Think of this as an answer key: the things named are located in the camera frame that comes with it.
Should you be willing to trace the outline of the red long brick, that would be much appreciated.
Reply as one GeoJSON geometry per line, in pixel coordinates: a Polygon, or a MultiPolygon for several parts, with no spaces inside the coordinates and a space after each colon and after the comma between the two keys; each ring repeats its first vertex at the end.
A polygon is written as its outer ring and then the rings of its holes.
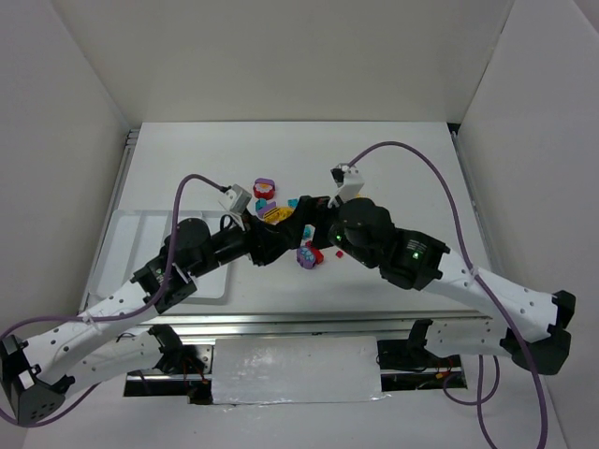
{"type": "Polygon", "coordinates": [[[312,247],[311,248],[311,252],[314,255],[315,263],[317,265],[321,264],[324,261],[324,255],[323,255],[323,253],[320,250],[312,247]]]}

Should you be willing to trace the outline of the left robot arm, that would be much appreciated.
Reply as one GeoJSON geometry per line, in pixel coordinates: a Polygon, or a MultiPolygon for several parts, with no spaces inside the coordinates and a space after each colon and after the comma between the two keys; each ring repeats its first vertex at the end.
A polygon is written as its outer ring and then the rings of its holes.
{"type": "Polygon", "coordinates": [[[15,334],[26,321],[1,336],[1,385],[12,413],[1,416],[18,427],[41,427],[60,419],[57,412],[73,393],[90,394],[117,369],[143,363],[166,370],[182,348],[168,325],[156,325],[129,340],[130,328],[154,319],[196,292],[196,278],[240,257],[266,266],[300,246],[304,225],[296,219],[267,224],[245,215],[211,234],[198,218],[172,227],[158,256],[116,292],[77,316],[48,316],[52,329],[22,340],[15,334]]]}

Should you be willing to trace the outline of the purple paw brick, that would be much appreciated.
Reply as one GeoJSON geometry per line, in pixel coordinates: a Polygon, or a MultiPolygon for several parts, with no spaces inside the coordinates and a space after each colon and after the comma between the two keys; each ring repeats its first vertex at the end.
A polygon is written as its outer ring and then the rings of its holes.
{"type": "Polygon", "coordinates": [[[313,269],[316,265],[316,257],[307,245],[302,245],[296,250],[296,261],[304,269],[313,269]]]}

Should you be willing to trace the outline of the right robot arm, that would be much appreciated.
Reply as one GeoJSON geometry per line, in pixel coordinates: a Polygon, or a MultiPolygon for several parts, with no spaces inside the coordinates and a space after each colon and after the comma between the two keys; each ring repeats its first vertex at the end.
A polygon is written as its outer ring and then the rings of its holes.
{"type": "Polygon", "coordinates": [[[453,330],[431,319],[415,322],[410,341],[418,350],[445,357],[497,355],[542,375],[557,374],[570,353],[567,327],[576,297],[564,290],[536,292],[482,268],[470,267],[458,252],[419,231],[398,228],[387,209],[368,198],[330,208],[324,197],[304,196],[275,228],[291,248],[305,226],[314,228],[313,246],[335,246],[385,281],[403,290],[447,297],[486,316],[485,325],[453,330]]]}

